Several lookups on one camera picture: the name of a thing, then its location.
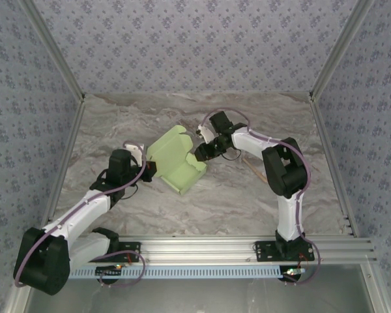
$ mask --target patterned wallpaper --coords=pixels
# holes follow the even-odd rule
[[[391,290],[391,0],[375,0],[319,105],[361,235]]]
[[[86,93],[308,91],[356,0],[35,0]]]
[[[17,0],[0,0],[0,312],[22,235],[42,218],[76,106]]]

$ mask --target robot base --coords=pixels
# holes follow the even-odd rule
[[[256,260],[258,262],[275,261],[304,261],[301,255],[308,261],[314,261],[314,251],[311,244],[298,237],[291,241],[285,241],[276,231],[275,241],[257,241],[255,243]]]
[[[137,253],[141,253],[141,243],[139,242],[120,242],[117,246],[117,251],[122,250],[133,250]],[[98,261],[94,261],[96,263],[120,263],[120,264],[126,264],[126,263],[139,263],[139,257],[135,254],[119,254],[118,256],[111,256],[108,258],[100,259]],[[106,285],[114,284],[119,279],[116,279],[116,276],[120,276],[122,273],[122,269],[118,269],[115,265],[109,265],[109,266],[100,266],[96,267],[95,275],[100,276],[102,273],[104,273],[104,276],[113,276],[113,278],[106,278],[102,279],[102,282]]]

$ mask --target metal rail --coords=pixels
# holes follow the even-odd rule
[[[367,264],[377,261],[371,239],[352,236],[308,236],[320,250],[322,265]],[[238,237],[121,237],[139,241],[148,265],[292,265],[292,261],[257,262],[253,244],[271,236]]]

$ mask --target black bracket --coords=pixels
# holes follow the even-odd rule
[[[103,170],[97,177],[97,180],[90,186],[90,190],[99,190],[102,192],[119,188],[134,179],[141,171],[142,167],[138,166],[136,159],[130,151],[117,149],[111,153],[109,167]],[[155,162],[147,161],[140,179],[150,183],[153,175],[156,173]],[[110,209],[124,196],[124,189],[112,192],[110,197]]]
[[[137,253],[141,253],[141,243],[139,242],[119,242],[118,250],[117,251],[123,251],[123,250],[132,250]],[[99,259],[95,261],[95,263],[138,263],[139,257],[135,254],[129,253],[129,254],[119,254],[117,256],[111,256],[104,259]]]
[[[242,123],[233,125],[223,111],[214,114],[210,118],[210,122],[214,131],[218,133],[219,136],[215,137],[209,143],[202,143],[196,148],[194,155],[199,162],[211,160],[212,158],[216,158],[225,153],[227,149],[235,148],[231,135],[236,130],[246,127],[246,125]]]
[[[106,279],[106,278],[102,278],[102,282],[107,284],[107,285],[110,285],[116,281],[118,281],[119,279],[115,279],[114,277],[117,277],[117,276],[120,276],[122,275],[122,269],[118,269],[116,268],[116,266],[114,265],[110,265],[110,266],[99,266],[99,267],[96,267],[96,270],[94,271],[94,274],[96,276],[112,276],[113,278],[110,278],[110,279]]]
[[[276,232],[275,241],[257,241],[255,243],[255,253],[258,262],[300,262],[314,261],[315,259],[313,246],[303,238],[298,237],[292,241],[285,241],[278,232]]]

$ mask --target blue cable tray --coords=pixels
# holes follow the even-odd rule
[[[85,266],[71,273],[70,279],[99,278],[95,266]],[[121,274],[103,278],[133,279],[142,271],[141,265],[123,267]],[[200,266],[161,266],[149,265],[144,279],[218,279],[218,278],[281,278],[279,265],[200,265]]]

